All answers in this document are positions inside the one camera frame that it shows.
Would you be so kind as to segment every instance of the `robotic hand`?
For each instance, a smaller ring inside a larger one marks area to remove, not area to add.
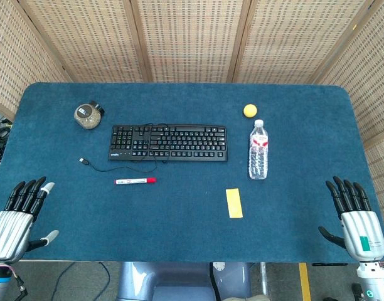
[[[55,185],[50,182],[40,188],[45,181],[46,177],[27,184],[20,182],[12,190],[4,210],[0,212],[0,300],[12,275],[21,292],[15,301],[28,294],[22,279],[10,264],[20,260],[25,252],[48,245],[58,235],[58,231],[54,230],[46,237],[29,241],[31,227],[37,219],[44,199]]]
[[[379,262],[384,257],[384,237],[379,219],[358,183],[352,185],[335,176],[333,179],[338,190],[332,182],[326,181],[326,185],[333,197],[344,238],[330,234],[322,226],[319,231],[325,239],[346,249],[352,258],[360,262],[356,272],[365,298],[384,301],[384,264]]]

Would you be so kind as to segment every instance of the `metal pole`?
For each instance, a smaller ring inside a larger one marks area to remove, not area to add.
[[[267,296],[267,274],[266,274],[266,262],[260,263],[260,276],[262,277],[262,291]]]

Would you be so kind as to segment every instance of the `white bottle cap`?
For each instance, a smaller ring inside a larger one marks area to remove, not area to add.
[[[263,120],[262,119],[255,120],[255,127],[263,127]]]

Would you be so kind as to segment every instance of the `blue carpet tabletop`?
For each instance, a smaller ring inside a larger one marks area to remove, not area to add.
[[[95,100],[100,125],[85,130],[76,107]],[[253,103],[269,133],[269,173],[248,176]],[[155,184],[114,185],[146,177],[127,169],[154,161],[107,160],[115,124],[215,124],[228,131],[228,162],[159,162]],[[27,88],[0,168],[0,210],[20,181],[46,176],[46,198],[31,239],[57,239],[25,255],[43,260],[352,262],[319,225],[342,236],[325,180],[363,185],[378,214],[348,94],[313,85],[36,83]],[[228,216],[226,189],[239,188],[243,218]]]

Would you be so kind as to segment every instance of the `yellow sticky note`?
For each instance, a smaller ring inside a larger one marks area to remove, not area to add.
[[[242,218],[240,191],[238,188],[226,189],[228,214],[230,218]]]

